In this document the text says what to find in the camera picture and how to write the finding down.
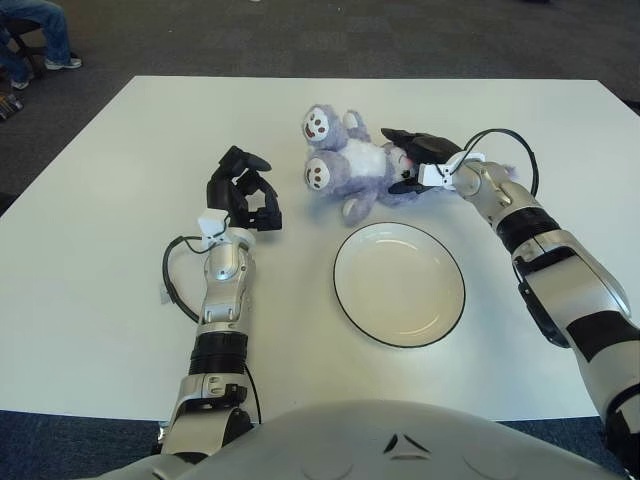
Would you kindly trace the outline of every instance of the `sneaker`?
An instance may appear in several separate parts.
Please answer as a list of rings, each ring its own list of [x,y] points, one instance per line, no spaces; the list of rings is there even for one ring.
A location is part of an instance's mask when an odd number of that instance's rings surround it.
[[[72,57],[69,59],[69,63],[57,63],[45,58],[44,66],[47,70],[61,70],[63,68],[73,70],[74,68],[80,68],[82,66],[82,60]]]
[[[11,80],[11,87],[16,90],[24,90],[29,86],[29,82],[33,80],[33,73],[29,73],[29,77],[24,82],[16,82],[15,80]]]
[[[29,86],[29,80],[26,82],[16,82],[15,80],[11,80],[11,87],[16,90],[24,90]]]

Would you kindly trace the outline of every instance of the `black cable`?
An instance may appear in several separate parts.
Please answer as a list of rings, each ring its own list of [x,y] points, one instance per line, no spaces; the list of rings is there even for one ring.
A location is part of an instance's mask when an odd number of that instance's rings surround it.
[[[227,215],[224,219],[224,227],[222,228],[221,231],[219,231],[214,235],[214,238],[219,237],[220,235],[222,235],[224,232],[227,231],[228,219],[229,219],[229,215]],[[189,247],[189,250],[191,250],[193,253],[196,253],[198,255],[209,252],[213,247],[215,247],[216,244],[213,243],[206,250],[196,250],[191,246],[191,244],[189,243],[189,240],[202,240],[202,237],[197,237],[195,235],[184,237],[180,235],[179,237],[176,237],[173,240],[171,240],[169,245],[167,245],[167,248],[164,251],[164,255],[162,256],[162,281],[164,282],[164,287],[167,289],[167,293],[169,294],[169,298],[171,299],[171,301],[175,303],[178,306],[178,308],[180,308],[180,310],[182,310],[187,317],[189,317],[195,323],[198,323],[198,321],[200,320],[200,316],[196,312],[191,310],[189,306],[186,303],[184,303],[184,301],[180,298],[180,295],[178,294],[178,290],[176,289],[175,285],[171,281],[171,278],[169,277],[169,256],[171,255],[171,251],[175,247],[180,245],[182,242],[187,244],[187,247]]]
[[[169,298],[173,303],[175,303],[180,308],[180,310],[182,310],[185,313],[187,317],[189,317],[195,323],[198,323],[198,320],[200,319],[199,315],[193,310],[191,310],[187,306],[187,304],[184,303],[184,301],[180,298],[180,295],[178,294],[178,290],[176,289],[175,285],[171,282],[171,278],[169,277],[169,255],[171,255],[171,250],[173,250],[176,246],[180,245],[182,242],[187,242],[187,240],[199,240],[199,239],[200,237],[196,237],[196,236],[176,237],[173,240],[171,240],[169,245],[167,245],[167,248],[164,251],[164,255],[162,256],[162,280],[164,282],[164,287],[167,289],[167,293],[169,294]]]
[[[531,150],[531,147],[526,142],[526,140],[522,138],[522,136],[520,136],[520,134],[518,134],[517,132],[514,132],[513,130],[509,130],[507,128],[490,128],[488,130],[483,130],[482,132],[478,132],[473,137],[471,137],[464,147],[464,149],[466,150],[466,153],[462,157],[462,160],[460,161],[458,166],[450,173],[450,175],[453,175],[456,172],[456,170],[460,168],[460,166],[466,160],[467,156],[471,153],[471,150],[473,150],[473,148],[478,144],[478,142],[490,133],[504,133],[505,135],[509,135],[510,137],[516,139],[520,143],[520,145],[522,145],[525,148],[525,150],[527,151],[527,154],[529,155],[529,161],[531,162],[531,170],[533,171],[533,178],[531,180],[530,191],[531,191],[531,195],[535,197],[536,194],[538,193],[538,185],[540,183],[540,172],[538,171],[538,162],[536,162],[536,155],[533,153],[533,150]]]
[[[256,400],[256,410],[258,411],[258,425],[262,425],[262,410],[260,410],[260,400],[258,400],[258,389],[256,388],[256,384],[253,381],[253,377],[251,376],[251,372],[249,371],[249,367],[247,364],[244,364],[244,369],[247,372],[247,377],[249,377],[249,381],[251,382],[251,389],[253,390],[253,398]]]

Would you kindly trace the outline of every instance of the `gray carpet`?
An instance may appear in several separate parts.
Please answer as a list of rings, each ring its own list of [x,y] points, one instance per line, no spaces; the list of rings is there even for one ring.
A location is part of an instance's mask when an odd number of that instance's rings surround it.
[[[588,78],[640,99],[638,0],[58,3],[85,66],[19,94],[25,110],[0,124],[0,191],[24,191],[137,74]],[[616,469],[598,422],[510,425]],[[96,475],[146,455],[154,432],[148,422],[0,412],[0,478]]]

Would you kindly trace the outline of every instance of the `white connector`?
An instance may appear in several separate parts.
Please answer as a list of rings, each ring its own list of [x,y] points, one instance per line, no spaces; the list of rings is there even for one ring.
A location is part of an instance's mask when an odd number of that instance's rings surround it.
[[[462,150],[452,155],[444,165],[421,164],[418,172],[418,182],[425,187],[443,187],[447,190],[455,190],[452,174],[456,171],[466,153],[466,150]],[[483,153],[471,152],[465,158],[465,162],[468,160],[484,162],[485,157]]]
[[[226,210],[218,210],[214,208],[207,208],[200,217],[198,217],[198,224],[200,225],[200,231],[202,232],[202,248],[208,249],[215,242],[225,242],[226,237],[226,220],[228,217]]]

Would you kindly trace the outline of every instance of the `purple stuffed toy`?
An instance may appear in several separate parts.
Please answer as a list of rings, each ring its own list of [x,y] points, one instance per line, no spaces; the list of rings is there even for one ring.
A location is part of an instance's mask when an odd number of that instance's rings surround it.
[[[376,200],[397,206],[415,200],[415,192],[392,195],[391,185],[417,173],[404,150],[387,143],[379,147],[360,114],[345,113],[342,121],[330,105],[314,105],[302,122],[302,133],[311,147],[304,166],[304,180],[325,196],[345,197],[345,224],[362,221]]]

